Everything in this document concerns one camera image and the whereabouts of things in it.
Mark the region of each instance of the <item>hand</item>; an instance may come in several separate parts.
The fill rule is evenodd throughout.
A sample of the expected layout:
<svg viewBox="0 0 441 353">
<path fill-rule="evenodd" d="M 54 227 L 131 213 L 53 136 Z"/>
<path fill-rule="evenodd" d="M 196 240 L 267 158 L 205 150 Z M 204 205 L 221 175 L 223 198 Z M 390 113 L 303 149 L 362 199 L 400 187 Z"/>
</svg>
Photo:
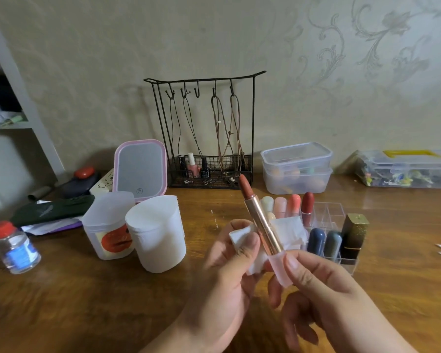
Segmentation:
<svg viewBox="0 0 441 353">
<path fill-rule="evenodd" d="M 343 267 L 302 250 L 288 252 L 284 267 L 299 289 L 288 295 L 281 310 L 291 350 L 300 351 L 297 334 L 318 344 L 310 326 L 316 323 L 337 353 L 416 352 Z M 268 293 L 271 305 L 278 307 L 282 287 L 275 276 L 268 283 Z"/>
<path fill-rule="evenodd" d="M 237 252 L 229 237 L 229 232 L 251 223 L 233 220 L 222 229 L 206 254 L 188 303 L 176 320 L 179 327 L 196 338 L 197 348 L 202 352 L 220 353 L 227 348 L 240 328 L 261 278 L 261 274 L 245 275 L 258 255 L 258 234 L 251 233 Z"/>
</svg>

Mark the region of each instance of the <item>fingernail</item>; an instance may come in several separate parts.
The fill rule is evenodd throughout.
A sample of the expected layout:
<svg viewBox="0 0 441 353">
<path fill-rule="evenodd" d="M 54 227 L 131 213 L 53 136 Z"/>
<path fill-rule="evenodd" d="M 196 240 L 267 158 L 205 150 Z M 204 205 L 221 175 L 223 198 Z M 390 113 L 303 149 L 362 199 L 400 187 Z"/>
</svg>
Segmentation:
<svg viewBox="0 0 441 353">
<path fill-rule="evenodd" d="M 299 261 L 291 254 L 286 254 L 286 262 L 291 271 L 296 271 L 300 268 Z"/>
<path fill-rule="evenodd" d="M 257 233 L 250 233 L 248 234 L 248 236 L 246 237 L 245 241 L 244 241 L 244 246 L 246 246 L 247 248 L 253 249 L 256 246 L 256 242 L 258 241 L 258 234 Z"/>
</svg>

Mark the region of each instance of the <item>hook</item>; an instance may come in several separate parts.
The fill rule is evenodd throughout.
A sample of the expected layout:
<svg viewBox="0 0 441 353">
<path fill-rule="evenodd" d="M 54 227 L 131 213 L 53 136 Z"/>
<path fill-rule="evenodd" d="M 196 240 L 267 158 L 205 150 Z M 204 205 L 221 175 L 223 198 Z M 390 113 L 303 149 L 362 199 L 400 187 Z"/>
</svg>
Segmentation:
<svg viewBox="0 0 441 353">
<path fill-rule="evenodd" d="M 186 97 L 188 96 L 188 94 L 191 93 L 191 92 L 189 92 L 189 91 L 186 89 L 186 83 L 185 83 L 185 82 L 183 82 L 183 85 L 184 85 L 184 87 L 185 87 L 185 94 L 183 94 L 183 88 L 180 88 L 180 91 L 181 91 L 181 93 L 182 93 L 182 97 L 183 97 L 183 99 L 186 99 Z"/>
<path fill-rule="evenodd" d="M 168 83 L 168 86 L 170 87 L 171 96 L 168 95 L 168 92 L 166 90 L 165 90 L 165 93 L 168 95 L 170 100 L 173 100 L 175 98 L 175 91 L 172 89 L 172 85 L 170 83 Z"/>
<path fill-rule="evenodd" d="M 199 80 L 197 81 L 197 91 L 196 88 L 194 88 L 194 94 L 196 95 L 196 98 L 201 96 L 201 92 L 199 91 Z"/>
</svg>

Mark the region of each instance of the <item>red object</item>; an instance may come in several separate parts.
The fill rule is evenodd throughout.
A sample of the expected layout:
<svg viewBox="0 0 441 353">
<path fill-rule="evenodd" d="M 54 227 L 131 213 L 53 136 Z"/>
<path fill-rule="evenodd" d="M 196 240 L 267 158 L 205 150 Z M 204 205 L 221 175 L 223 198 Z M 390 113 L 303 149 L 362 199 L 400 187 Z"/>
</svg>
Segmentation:
<svg viewBox="0 0 441 353">
<path fill-rule="evenodd" d="M 302 223 L 305 227 L 310 226 L 310 219 L 312 217 L 312 212 L 314 211 L 314 194 L 307 192 L 302 198 Z"/>
<path fill-rule="evenodd" d="M 298 216 L 300 212 L 300 195 L 293 194 L 289 197 L 287 201 L 287 215 L 288 216 Z"/>
<path fill-rule="evenodd" d="M 74 172 L 74 177 L 84 180 L 95 173 L 95 169 L 91 166 L 79 168 Z"/>
<path fill-rule="evenodd" d="M 242 191 L 242 194 L 246 200 L 249 200 L 255 196 L 255 193 L 253 193 L 252 187 L 248 183 L 245 175 L 240 175 L 238 177 L 238 184 L 240 185 L 240 190 Z"/>
<path fill-rule="evenodd" d="M 7 236 L 14 233 L 16 230 L 12 222 L 7 220 L 0 221 L 0 239 L 6 238 Z"/>
</svg>

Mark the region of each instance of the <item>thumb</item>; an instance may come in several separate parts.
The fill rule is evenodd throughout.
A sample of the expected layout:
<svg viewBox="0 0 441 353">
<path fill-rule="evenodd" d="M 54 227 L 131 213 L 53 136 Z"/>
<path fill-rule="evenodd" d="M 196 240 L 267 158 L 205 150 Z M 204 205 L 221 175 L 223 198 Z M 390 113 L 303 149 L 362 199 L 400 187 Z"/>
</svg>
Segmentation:
<svg viewBox="0 0 441 353">
<path fill-rule="evenodd" d="M 240 282 L 242 276 L 252 266 L 259 251 L 260 240 L 257 233 L 248 234 L 237 250 L 236 254 L 221 268 L 229 280 L 232 280 L 235 285 Z"/>
<path fill-rule="evenodd" d="M 284 261 L 287 275 L 304 296 L 315 304 L 331 302 L 335 291 L 315 277 L 293 255 L 287 253 Z"/>
</svg>

